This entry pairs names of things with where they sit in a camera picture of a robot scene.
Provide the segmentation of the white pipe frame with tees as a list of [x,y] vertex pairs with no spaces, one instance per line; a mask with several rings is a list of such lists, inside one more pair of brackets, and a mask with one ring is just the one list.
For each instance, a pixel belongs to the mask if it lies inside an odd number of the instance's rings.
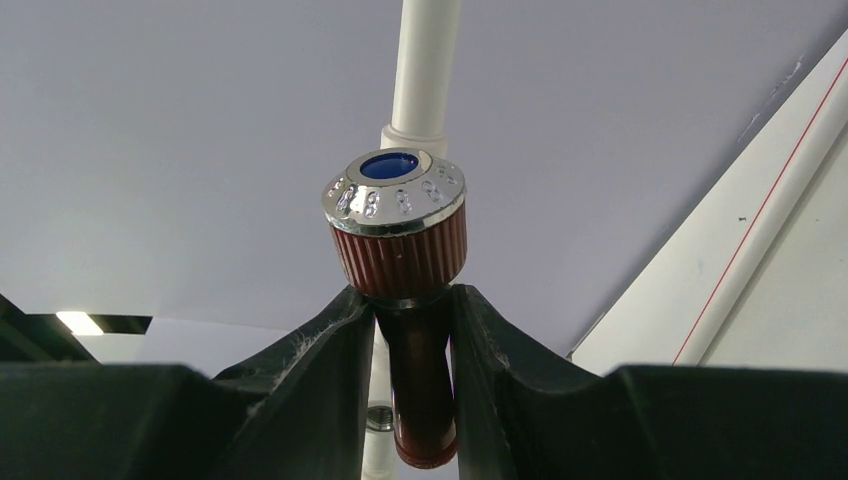
[[[392,118],[383,148],[410,147],[442,154],[447,89],[459,25],[455,1],[407,1],[402,7]],[[698,319],[710,333],[743,291],[755,263],[776,237],[847,121],[847,38],[840,35],[815,62],[802,61],[779,88],[780,104],[745,133],[737,157],[687,216],[663,233],[632,281],[576,344],[576,373],[623,388],[623,399],[643,410],[633,380],[662,373],[674,383],[703,376],[691,362],[708,349],[682,328],[698,299]],[[672,423],[671,444],[661,451],[648,426],[634,466],[601,462],[601,474],[618,479],[731,479],[743,474],[775,479],[843,478],[847,428],[832,413],[809,437],[781,432],[779,417],[755,427],[743,452],[722,464],[691,421]]]

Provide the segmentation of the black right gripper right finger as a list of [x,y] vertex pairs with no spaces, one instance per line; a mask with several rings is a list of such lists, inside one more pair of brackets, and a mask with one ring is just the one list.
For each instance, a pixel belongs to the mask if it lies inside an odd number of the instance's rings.
[[625,365],[597,376],[452,289],[463,479],[843,479],[840,373]]

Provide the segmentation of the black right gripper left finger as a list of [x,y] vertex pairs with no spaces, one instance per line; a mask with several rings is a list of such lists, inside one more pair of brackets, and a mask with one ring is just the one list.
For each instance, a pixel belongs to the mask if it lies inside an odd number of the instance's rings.
[[373,320],[343,289],[316,317],[208,377],[102,365],[1,304],[5,479],[356,479]]

